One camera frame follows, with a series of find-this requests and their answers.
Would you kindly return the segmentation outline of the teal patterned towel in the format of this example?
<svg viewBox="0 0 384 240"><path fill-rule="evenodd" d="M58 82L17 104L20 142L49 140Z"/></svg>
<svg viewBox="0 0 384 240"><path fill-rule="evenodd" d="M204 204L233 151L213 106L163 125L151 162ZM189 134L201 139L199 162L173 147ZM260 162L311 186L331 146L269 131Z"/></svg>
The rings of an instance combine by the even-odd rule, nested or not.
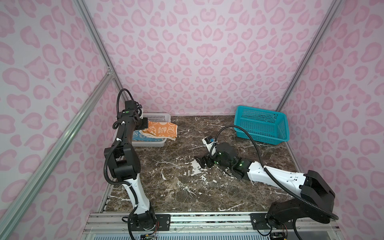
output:
<svg viewBox="0 0 384 240"><path fill-rule="evenodd" d="M135 142L161 142L165 140L165 138L148 137L146 135L143 135L139 130L136 130L133 133L133 141Z"/></svg>

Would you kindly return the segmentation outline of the orange patterned towel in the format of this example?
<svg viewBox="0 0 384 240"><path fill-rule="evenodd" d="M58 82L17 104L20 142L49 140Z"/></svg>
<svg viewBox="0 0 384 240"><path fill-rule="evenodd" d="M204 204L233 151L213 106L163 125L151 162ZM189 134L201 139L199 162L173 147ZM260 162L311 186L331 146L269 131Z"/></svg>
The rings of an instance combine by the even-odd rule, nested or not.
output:
<svg viewBox="0 0 384 240"><path fill-rule="evenodd" d="M178 136L178 126L170 122L151 122L145 130L140 130L143 135L148 137L165 138L175 141Z"/></svg>

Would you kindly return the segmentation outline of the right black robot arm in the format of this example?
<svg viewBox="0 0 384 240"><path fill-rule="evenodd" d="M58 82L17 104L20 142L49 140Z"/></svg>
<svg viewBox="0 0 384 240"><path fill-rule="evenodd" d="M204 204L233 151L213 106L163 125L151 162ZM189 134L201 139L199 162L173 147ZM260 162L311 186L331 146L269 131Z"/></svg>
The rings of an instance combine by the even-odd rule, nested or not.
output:
<svg viewBox="0 0 384 240"><path fill-rule="evenodd" d="M279 228L288 221L310 218L318 223L328 224L338 220L333 213L335 192L323 177L315 171L297 173L262 165L238 156L234 147L227 143L214 146L207 144L207 151L195 160L201 168L217 166L238 180L263 183L277 187L289 194L292 199L271 204L264 224Z"/></svg>

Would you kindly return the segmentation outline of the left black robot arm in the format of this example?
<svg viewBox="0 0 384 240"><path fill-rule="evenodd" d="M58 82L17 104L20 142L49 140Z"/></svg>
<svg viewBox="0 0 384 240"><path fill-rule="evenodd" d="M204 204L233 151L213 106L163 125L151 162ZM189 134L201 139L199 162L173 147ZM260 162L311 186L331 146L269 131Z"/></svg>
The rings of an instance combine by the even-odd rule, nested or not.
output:
<svg viewBox="0 0 384 240"><path fill-rule="evenodd" d="M151 231L156 227L156 215L147 198L141 180L141 163L133 146L134 131L148 125L140 117L139 104L133 100L125 102L125 109L118 110L113 129L117 130L112 146L104 150L104 177L111 185L122 185L127 191L133 210L127 217L129 228L140 226Z"/></svg>

